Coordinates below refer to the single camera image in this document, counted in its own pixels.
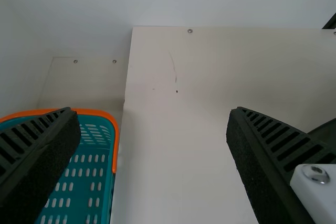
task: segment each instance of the metal screw head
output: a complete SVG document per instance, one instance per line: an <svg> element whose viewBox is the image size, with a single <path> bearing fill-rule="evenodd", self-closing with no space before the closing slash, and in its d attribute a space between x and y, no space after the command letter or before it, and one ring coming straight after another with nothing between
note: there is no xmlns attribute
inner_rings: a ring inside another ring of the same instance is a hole
<svg viewBox="0 0 336 224"><path fill-rule="evenodd" d="M320 166L311 164L303 165L302 172L308 179L316 183L327 184L330 182L328 173Z"/></svg>

